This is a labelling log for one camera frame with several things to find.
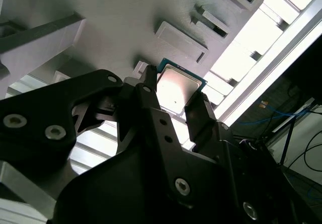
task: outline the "bolt hole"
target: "bolt hole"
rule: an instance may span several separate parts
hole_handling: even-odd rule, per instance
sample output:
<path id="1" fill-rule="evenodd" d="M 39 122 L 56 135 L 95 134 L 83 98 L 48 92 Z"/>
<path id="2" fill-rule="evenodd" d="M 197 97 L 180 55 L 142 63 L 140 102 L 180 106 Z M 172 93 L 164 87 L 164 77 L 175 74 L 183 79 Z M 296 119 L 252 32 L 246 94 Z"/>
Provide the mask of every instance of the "bolt hole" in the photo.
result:
<path id="1" fill-rule="evenodd" d="M 164 121 L 163 119 L 160 119 L 160 123 L 162 124 L 162 125 L 166 125 L 167 124 L 167 122 L 166 121 Z"/>
<path id="2" fill-rule="evenodd" d="M 52 134 L 55 134 L 55 135 L 60 135 L 60 134 L 61 134 L 60 130 L 59 130 L 59 129 L 57 129 L 57 128 L 53 128 L 50 132 L 51 132 Z"/>
<path id="3" fill-rule="evenodd" d="M 182 190 L 186 190 L 187 189 L 187 186 L 184 184 L 184 183 L 179 183 L 179 187 L 182 189 Z"/>
<path id="4" fill-rule="evenodd" d="M 117 80 L 114 77 L 107 77 L 111 82 L 117 82 Z"/>
<path id="5" fill-rule="evenodd" d="M 173 142 L 173 141 L 172 141 L 172 138 L 170 138 L 169 136 L 165 136 L 165 140 L 166 140 L 167 142 Z"/>
<path id="6" fill-rule="evenodd" d="M 13 124 L 20 124 L 21 123 L 21 120 L 18 118 L 18 117 L 12 117 L 10 118 L 10 123 L 13 123 Z"/>
<path id="7" fill-rule="evenodd" d="M 143 89 L 147 92 L 151 92 L 150 88 L 149 87 L 143 87 Z"/>

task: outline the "blue cable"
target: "blue cable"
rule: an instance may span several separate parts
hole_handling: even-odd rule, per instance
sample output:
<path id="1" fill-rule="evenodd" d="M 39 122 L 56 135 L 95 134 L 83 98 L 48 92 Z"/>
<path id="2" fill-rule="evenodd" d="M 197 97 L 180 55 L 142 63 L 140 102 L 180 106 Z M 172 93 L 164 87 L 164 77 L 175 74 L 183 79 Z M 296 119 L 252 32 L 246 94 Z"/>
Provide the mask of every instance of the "blue cable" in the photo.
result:
<path id="1" fill-rule="evenodd" d="M 301 111 L 299 113 L 284 113 L 284 112 L 280 112 L 278 110 L 276 110 L 274 107 L 271 107 L 270 105 L 266 105 L 267 108 L 269 108 L 270 110 L 280 114 L 280 115 L 284 115 L 284 116 L 299 116 L 302 115 L 303 113 L 306 113 L 306 110 Z"/>
<path id="2" fill-rule="evenodd" d="M 276 118 L 280 118 L 280 117 L 284 117 L 284 116 L 279 115 L 279 116 L 272 117 L 272 119 L 276 119 Z M 263 120 L 259 120 L 259 121 L 255 121 L 255 122 L 239 122 L 239 121 L 237 121 L 237 122 L 242 125 L 253 125 L 253 124 L 258 124 L 258 123 L 262 123 L 262 122 L 267 122 L 270 120 L 271 120 L 271 118 L 265 118 Z"/>
<path id="3" fill-rule="evenodd" d="M 315 197 L 313 197 L 313 196 L 311 196 L 311 192 L 312 192 L 312 187 L 308 190 L 308 192 L 307 192 L 307 197 L 309 198 L 309 199 L 313 199 L 313 200 L 322 200 L 322 198 L 315 198 Z"/>
<path id="4" fill-rule="evenodd" d="M 239 122 L 237 121 L 239 124 L 242 124 L 242 125 L 253 125 L 253 124 L 259 124 L 259 123 L 262 123 L 262 122 L 267 122 L 267 121 L 270 121 L 271 119 L 276 119 L 276 118 L 280 118 L 280 117 L 284 117 L 284 116 L 289 116 L 289 117 L 292 117 L 292 116 L 300 116 L 300 115 L 303 115 L 305 113 L 307 113 L 307 110 L 304 109 L 302 110 L 301 112 L 299 113 L 284 113 L 284 112 L 280 112 L 278 110 L 276 110 L 274 107 L 271 107 L 270 105 L 266 105 L 267 108 L 269 108 L 270 110 L 276 112 L 279 114 L 279 116 L 275 116 L 275 117 L 272 117 L 272 118 L 265 118 L 265 119 L 262 119 L 262 120 L 259 120 L 259 121 L 255 121 L 255 122 Z"/>

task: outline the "black cable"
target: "black cable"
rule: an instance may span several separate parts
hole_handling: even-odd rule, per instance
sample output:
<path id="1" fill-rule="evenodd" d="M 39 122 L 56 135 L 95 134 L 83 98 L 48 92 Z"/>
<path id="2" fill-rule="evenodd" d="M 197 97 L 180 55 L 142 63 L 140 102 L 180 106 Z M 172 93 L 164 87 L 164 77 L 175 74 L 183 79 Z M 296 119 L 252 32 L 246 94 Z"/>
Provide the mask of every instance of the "black cable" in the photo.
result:
<path id="1" fill-rule="evenodd" d="M 317 172 L 322 172 L 322 170 L 314 169 L 314 168 L 312 168 L 310 165 L 308 165 L 308 163 L 307 163 L 307 161 L 306 161 L 306 152 L 307 152 L 307 149 L 308 149 L 308 147 L 310 146 L 311 142 L 313 141 L 313 139 L 315 139 L 315 137 L 316 137 L 316 136 L 318 136 L 320 133 L 322 133 L 322 130 L 321 130 L 321 131 L 319 131 L 319 132 L 317 132 L 317 133 L 316 133 L 316 134 L 311 138 L 311 140 L 308 142 L 308 144 L 307 144 L 307 146 L 306 146 L 306 148 L 305 148 L 305 151 L 304 151 L 304 162 L 305 162 L 306 166 L 307 166 L 308 168 L 310 168 L 311 170 L 314 170 L 314 171 L 317 171 Z"/>
<path id="2" fill-rule="evenodd" d="M 296 176 L 296 175 L 292 175 L 292 177 L 295 177 L 296 179 L 298 179 L 298 180 L 302 181 L 303 183 L 307 184 L 308 186 L 310 186 L 311 188 L 313 188 L 314 190 L 316 190 L 318 193 L 322 194 L 322 191 L 320 191 L 320 190 L 316 189 L 316 188 L 314 187 L 314 185 L 309 184 L 307 181 L 303 180 L 302 178 L 299 178 L 299 177 L 298 177 L 298 176 Z"/>
<path id="3" fill-rule="evenodd" d="M 306 151 L 304 151 L 303 153 L 301 153 L 296 159 L 294 159 L 293 160 L 293 162 L 287 167 L 287 169 L 285 170 L 285 172 L 287 172 L 287 171 L 289 171 L 289 169 L 291 168 L 291 166 L 300 158 L 300 157 L 302 157 L 306 152 L 308 152 L 308 151 L 310 151 L 310 150 L 312 150 L 313 148 L 315 148 L 315 147 L 319 147 L 319 146 L 322 146 L 322 143 L 320 143 L 320 144 L 317 144 L 317 145 L 315 145 L 315 146 L 313 146 L 313 147 L 310 147 L 310 148 L 308 148 Z M 317 192 L 319 192 L 320 194 L 322 194 L 322 191 L 320 191 L 320 190 L 318 190 L 317 188 L 315 188 L 314 187 L 314 185 L 311 185 L 311 184 L 309 184 L 307 181 L 305 181 L 305 180 L 303 180 L 302 178 L 299 178 L 299 177 L 297 177 L 296 175 L 292 175 L 293 177 L 295 177 L 296 179 L 298 179 L 298 180 L 301 180 L 303 183 L 305 183 L 305 184 L 307 184 L 308 186 L 310 186 L 311 188 L 313 188 L 314 190 L 316 190 Z"/>
<path id="4" fill-rule="evenodd" d="M 310 151 L 311 149 L 315 148 L 315 147 L 319 147 L 319 146 L 322 146 L 322 143 L 321 144 L 317 144 L 313 147 L 310 147 L 308 150 L 306 150 L 305 152 L 301 153 L 296 159 L 293 160 L 293 162 L 287 167 L 286 171 L 289 170 L 289 168 L 291 168 L 291 166 L 300 158 L 302 157 L 306 152 Z"/>
<path id="5" fill-rule="evenodd" d="M 296 122 L 296 116 L 294 116 L 293 119 L 291 120 L 291 126 L 290 126 L 290 129 L 288 130 L 288 134 L 287 134 L 286 142 L 285 142 L 285 145 L 284 145 L 280 165 L 284 164 L 286 153 L 287 153 L 287 150 L 288 150 L 288 146 L 289 146 L 290 141 L 291 141 L 291 136 L 292 136 L 292 133 L 293 133 L 295 122 Z"/>

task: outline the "gray bracket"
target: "gray bracket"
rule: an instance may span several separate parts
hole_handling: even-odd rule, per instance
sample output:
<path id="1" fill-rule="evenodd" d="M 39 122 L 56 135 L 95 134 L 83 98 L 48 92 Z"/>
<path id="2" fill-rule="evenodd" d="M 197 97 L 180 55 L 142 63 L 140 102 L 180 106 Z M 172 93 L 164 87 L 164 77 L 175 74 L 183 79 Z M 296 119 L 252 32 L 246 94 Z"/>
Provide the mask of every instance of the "gray bracket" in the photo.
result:
<path id="1" fill-rule="evenodd" d="M 72 46 L 84 22 L 72 15 L 0 38 L 0 99 L 9 85 Z"/>

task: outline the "screw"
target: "screw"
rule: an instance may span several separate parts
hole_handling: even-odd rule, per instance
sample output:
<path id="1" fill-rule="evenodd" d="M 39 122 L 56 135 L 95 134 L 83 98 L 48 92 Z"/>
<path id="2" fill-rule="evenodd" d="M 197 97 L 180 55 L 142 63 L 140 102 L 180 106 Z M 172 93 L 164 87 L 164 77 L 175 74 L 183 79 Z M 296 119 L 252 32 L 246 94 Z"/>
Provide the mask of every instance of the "screw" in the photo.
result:
<path id="1" fill-rule="evenodd" d="M 115 79 L 114 77 L 107 77 L 107 79 L 109 79 L 111 82 L 117 82 L 117 79 Z"/>
<path id="2" fill-rule="evenodd" d="M 4 117 L 4 125 L 9 128 L 20 128 L 27 124 L 27 119 L 19 114 L 9 114 Z"/>
<path id="3" fill-rule="evenodd" d="M 177 178 L 175 181 L 176 189 L 180 192 L 180 194 L 186 196 L 190 193 L 190 186 L 188 185 L 187 181 L 181 178 Z"/>
<path id="4" fill-rule="evenodd" d="M 224 124 L 224 123 L 222 123 L 221 124 L 221 126 L 223 127 L 223 129 L 225 129 L 225 130 L 228 130 L 229 129 L 229 127 L 226 125 L 226 124 Z"/>
<path id="5" fill-rule="evenodd" d="M 151 92 L 149 87 L 143 87 L 143 89 L 145 89 L 147 92 Z"/>
<path id="6" fill-rule="evenodd" d="M 246 214 L 253 220 L 257 220 L 257 213 L 255 211 L 255 209 L 252 207 L 252 205 L 250 205 L 249 203 L 247 202 L 244 202 L 243 203 L 243 208 L 244 208 L 244 211 L 246 212 Z"/>
<path id="7" fill-rule="evenodd" d="M 48 139 L 61 140 L 66 136 L 66 131 L 62 126 L 51 125 L 46 128 L 45 135 Z"/>

